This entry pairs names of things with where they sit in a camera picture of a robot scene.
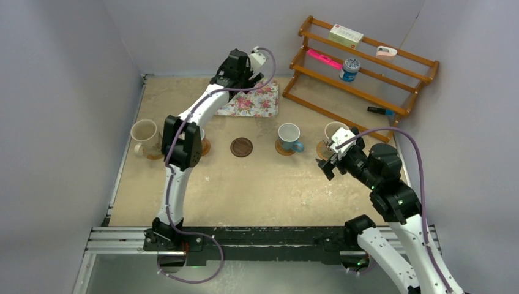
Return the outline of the woven rattan coaster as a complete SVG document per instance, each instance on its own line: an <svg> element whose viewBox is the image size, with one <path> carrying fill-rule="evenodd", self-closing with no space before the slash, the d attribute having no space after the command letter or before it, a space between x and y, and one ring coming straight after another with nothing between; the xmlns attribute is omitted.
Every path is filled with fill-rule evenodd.
<svg viewBox="0 0 519 294"><path fill-rule="evenodd" d="M159 159L163 158L163 154L161 154L161 153L147 153L145 155L145 158L149 159L149 160L159 160Z"/></svg>
<svg viewBox="0 0 519 294"><path fill-rule="evenodd" d="M325 141L319 141L319 143L316 146L316 152L320 159L322 160L328 160L334 152L328 148Z"/></svg>

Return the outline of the tall beige mug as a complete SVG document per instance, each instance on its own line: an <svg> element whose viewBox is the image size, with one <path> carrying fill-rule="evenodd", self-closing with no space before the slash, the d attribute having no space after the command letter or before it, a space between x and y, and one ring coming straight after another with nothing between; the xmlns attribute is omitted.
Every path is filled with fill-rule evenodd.
<svg viewBox="0 0 519 294"><path fill-rule="evenodd" d="M333 141L333 137L339 129L349 130L349 127L346 124L339 121L330 122L325 126L323 141L326 142L328 148L335 143Z"/></svg>

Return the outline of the blue mug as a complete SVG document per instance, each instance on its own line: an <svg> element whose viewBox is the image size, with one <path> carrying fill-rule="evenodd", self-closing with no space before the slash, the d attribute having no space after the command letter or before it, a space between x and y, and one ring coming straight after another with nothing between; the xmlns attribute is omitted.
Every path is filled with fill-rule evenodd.
<svg viewBox="0 0 519 294"><path fill-rule="evenodd" d="M300 128L290 122L282 124L278 128L278 140L284 150L294 150L295 152L303 152L304 145L299 141L301 136Z"/></svg>

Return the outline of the orange coaster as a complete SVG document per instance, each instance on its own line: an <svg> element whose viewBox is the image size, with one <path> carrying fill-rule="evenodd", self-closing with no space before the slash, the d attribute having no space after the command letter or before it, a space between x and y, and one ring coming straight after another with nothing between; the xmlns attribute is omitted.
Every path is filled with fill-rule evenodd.
<svg viewBox="0 0 519 294"><path fill-rule="evenodd" d="M281 154L281 155L283 155L283 156L291 156L291 155L293 155L293 154L295 153L294 150L288 150L288 151L287 151L287 150L284 150L284 149L282 148L282 145L281 145L281 143L280 143L280 140L276 140L276 141L275 141L275 150L276 150L279 154Z"/></svg>

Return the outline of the dark wooden coaster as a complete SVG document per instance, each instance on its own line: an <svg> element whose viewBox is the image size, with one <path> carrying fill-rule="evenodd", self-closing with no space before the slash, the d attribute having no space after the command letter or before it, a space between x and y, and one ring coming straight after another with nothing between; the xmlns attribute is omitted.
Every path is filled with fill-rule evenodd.
<svg viewBox="0 0 519 294"><path fill-rule="evenodd" d="M253 151L253 143L245 137L236 138L230 144L230 151L236 157L247 157Z"/></svg>

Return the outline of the light wooden coaster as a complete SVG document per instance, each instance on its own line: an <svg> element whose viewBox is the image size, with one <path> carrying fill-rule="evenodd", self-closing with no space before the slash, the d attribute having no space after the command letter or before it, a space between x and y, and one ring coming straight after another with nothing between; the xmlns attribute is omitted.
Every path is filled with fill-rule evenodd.
<svg viewBox="0 0 519 294"><path fill-rule="evenodd" d="M206 156L211 149L211 143L208 139L202 140L202 156Z"/></svg>

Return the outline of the beige mug with pattern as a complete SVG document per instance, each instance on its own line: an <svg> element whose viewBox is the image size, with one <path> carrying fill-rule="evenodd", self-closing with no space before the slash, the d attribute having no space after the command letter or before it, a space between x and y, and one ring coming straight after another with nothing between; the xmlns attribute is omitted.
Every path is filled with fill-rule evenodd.
<svg viewBox="0 0 519 294"><path fill-rule="evenodd" d="M130 130L131 138L136 141L134 153L144 157L147 153L162 153L162 136L156 123L151 119L137 121Z"/></svg>

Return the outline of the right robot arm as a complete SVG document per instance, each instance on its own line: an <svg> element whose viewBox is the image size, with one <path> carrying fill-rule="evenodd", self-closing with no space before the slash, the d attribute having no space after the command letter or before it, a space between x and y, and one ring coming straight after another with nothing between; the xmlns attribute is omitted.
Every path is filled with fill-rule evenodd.
<svg viewBox="0 0 519 294"><path fill-rule="evenodd" d="M397 150L378 143L368 154L357 141L347 148L329 142L332 155L318 165L328 179L333 169L349 173L370 189L370 201L399 240L404 254L386 241L366 215L346 222L343 240L351 249L362 248L384 270L400 293L463 293L423 223L415 191L401 180Z"/></svg>

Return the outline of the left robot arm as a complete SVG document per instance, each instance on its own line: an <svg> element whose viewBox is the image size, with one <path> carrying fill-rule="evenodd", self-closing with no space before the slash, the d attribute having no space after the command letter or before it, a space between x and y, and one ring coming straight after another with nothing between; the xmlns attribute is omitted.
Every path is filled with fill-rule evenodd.
<svg viewBox="0 0 519 294"><path fill-rule="evenodd" d="M165 156L165 190L152 222L150 239L166 250L176 250L182 244L185 192L190 174L202 157L202 129L236 94L260 88L259 82L264 77L260 68L268 59L275 58L264 47L255 47L249 53L238 49L230 51L201 97L181 114L165 119L161 143Z"/></svg>

